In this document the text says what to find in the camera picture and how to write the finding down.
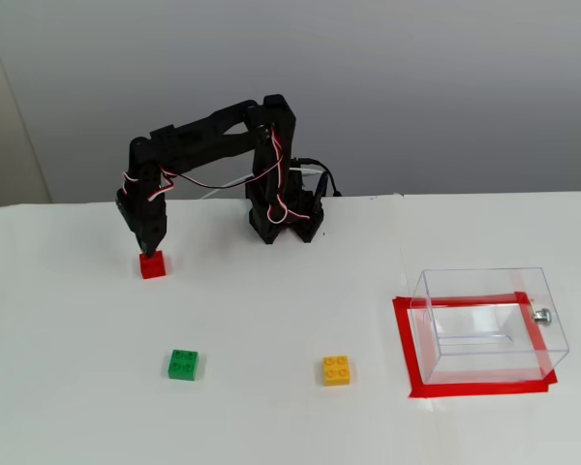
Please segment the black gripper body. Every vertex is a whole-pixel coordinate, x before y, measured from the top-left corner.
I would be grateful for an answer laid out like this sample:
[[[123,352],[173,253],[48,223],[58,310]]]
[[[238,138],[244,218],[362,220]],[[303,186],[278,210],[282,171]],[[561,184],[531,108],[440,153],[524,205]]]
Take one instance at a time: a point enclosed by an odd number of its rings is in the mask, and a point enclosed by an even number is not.
[[[152,201],[146,196],[128,194],[126,189],[116,192],[116,205],[132,233],[166,233],[168,217],[166,196],[159,194]]]

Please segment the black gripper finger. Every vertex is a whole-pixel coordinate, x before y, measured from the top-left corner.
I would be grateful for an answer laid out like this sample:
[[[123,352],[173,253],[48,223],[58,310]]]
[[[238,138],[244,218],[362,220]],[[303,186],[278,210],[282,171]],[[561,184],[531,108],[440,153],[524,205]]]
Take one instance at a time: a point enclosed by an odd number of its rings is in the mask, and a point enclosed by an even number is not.
[[[141,230],[141,224],[139,222],[129,222],[128,227],[129,227],[130,231],[136,237],[140,252],[142,254],[147,254],[148,246],[147,246],[147,243],[145,240],[145,236],[143,235],[142,230]]]
[[[166,236],[165,226],[146,227],[142,232],[142,254],[146,258],[151,258],[157,251],[160,243]]]

